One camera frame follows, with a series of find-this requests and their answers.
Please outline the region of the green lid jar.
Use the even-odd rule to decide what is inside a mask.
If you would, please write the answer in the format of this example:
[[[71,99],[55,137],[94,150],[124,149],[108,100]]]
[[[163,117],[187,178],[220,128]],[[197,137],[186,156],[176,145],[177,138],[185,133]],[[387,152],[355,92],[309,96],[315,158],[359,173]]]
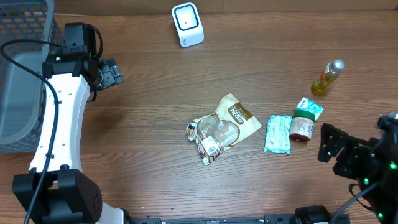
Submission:
[[[312,138],[315,115],[309,111],[294,112],[289,129],[289,138],[298,142],[309,142]]]

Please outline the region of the teal Kleenex tissue pack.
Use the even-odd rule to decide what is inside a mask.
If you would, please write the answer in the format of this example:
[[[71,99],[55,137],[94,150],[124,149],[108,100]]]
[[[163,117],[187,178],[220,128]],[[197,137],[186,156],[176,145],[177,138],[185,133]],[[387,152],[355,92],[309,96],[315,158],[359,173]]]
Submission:
[[[311,99],[303,97],[295,107],[295,111],[297,110],[311,112],[315,115],[315,119],[317,120],[323,112],[323,107],[321,107],[319,104],[312,101]]]

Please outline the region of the teal snack packet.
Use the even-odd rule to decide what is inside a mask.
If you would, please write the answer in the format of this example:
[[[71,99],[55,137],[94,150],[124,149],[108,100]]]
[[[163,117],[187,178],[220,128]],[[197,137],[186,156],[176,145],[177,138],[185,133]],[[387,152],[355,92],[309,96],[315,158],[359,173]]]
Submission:
[[[291,116],[272,115],[267,122],[264,152],[276,154],[290,154],[289,129],[292,122]]]

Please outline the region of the silver capped amber bottle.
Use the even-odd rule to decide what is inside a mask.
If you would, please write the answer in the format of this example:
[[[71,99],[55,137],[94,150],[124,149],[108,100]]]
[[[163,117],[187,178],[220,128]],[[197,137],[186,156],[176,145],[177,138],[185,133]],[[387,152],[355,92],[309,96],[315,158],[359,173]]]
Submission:
[[[334,60],[330,62],[320,77],[312,83],[311,92],[314,95],[325,94],[328,87],[338,78],[344,68],[345,63],[342,60]]]

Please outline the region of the beige brown snack packet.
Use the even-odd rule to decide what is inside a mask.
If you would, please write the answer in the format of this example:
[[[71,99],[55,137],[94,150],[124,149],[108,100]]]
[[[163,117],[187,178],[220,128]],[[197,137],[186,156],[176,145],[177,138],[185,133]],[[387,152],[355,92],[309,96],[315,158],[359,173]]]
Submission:
[[[221,99],[214,113],[190,122],[186,132],[188,139],[196,143],[202,163],[208,166],[261,127],[257,118],[230,93]]]

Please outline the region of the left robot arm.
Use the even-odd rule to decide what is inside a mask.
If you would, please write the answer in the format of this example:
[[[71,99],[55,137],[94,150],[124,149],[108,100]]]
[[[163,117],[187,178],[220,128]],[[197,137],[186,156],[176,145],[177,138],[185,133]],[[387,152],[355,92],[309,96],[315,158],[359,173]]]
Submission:
[[[100,31],[82,22],[65,25],[65,40],[47,56],[38,78],[46,102],[39,145],[12,190],[34,223],[131,223],[128,212],[102,199],[81,166],[80,140],[87,102],[124,79],[114,59],[103,59]]]

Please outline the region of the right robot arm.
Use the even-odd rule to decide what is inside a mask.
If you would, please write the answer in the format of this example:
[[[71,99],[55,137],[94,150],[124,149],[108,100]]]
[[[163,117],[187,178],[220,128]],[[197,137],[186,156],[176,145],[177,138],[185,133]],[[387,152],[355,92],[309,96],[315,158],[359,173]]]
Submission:
[[[320,162],[336,158],[335,175],[358,182],[362,197],[380,223],[397,223],[397,113],[380,115],[376,128],[381,138],[368,140],[324,123],[318,152]]]

